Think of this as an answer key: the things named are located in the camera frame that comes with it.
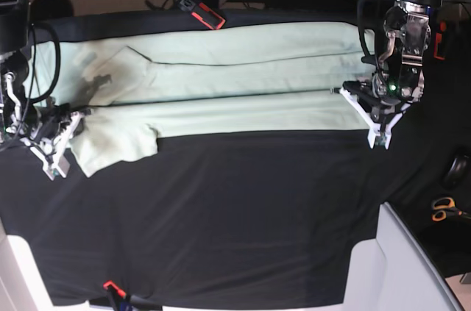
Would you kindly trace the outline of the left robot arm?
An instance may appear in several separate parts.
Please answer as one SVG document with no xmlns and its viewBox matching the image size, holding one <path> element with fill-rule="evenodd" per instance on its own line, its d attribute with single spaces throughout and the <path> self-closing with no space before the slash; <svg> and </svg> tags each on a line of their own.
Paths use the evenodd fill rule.
<svg viewBox="0 0 471 311">
<path fill-rule="evenodd" d="M 336 92 L 368 125 L 370 148 L 387 149 L 393 127 L 424 93 L 424 54 L 432 39 L 431 13 L 441 7 L 442 0 L 391 0 L 393 5 L 375 30 L 372 51 L 366 44 L 363 17 L 368 1 L 357 3 L 358 36 L 364 53 L 361 61 L 375 70 L 368 79 L 344 82 Z"/>
</svg>

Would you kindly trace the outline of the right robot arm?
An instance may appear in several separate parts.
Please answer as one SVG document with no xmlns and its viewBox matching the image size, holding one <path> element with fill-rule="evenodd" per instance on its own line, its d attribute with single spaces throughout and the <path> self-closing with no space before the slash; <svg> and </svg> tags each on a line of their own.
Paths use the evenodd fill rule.
<svg viewBox="0 0 471 311">
<path fill-rule="evenodd" d="M 91 111 L 54 103 L 52 91 L 61 66 L 60 42 L 48 23 L 30 21 L 29 8 L 29 0 L 1 0 L 1 150 L 22 144 L 41 161 L 43 172 L 53 180 L 67 176 L 70 163 L 65 150 L 82 119 Z M 24 51 L 28 42 L 38 44 L 39 29 L 52 38 L 55 70 L 49 88 L 34 97 L 24 82 L 36 80 L 36 60 L 27 59 Z"/>
</svg>

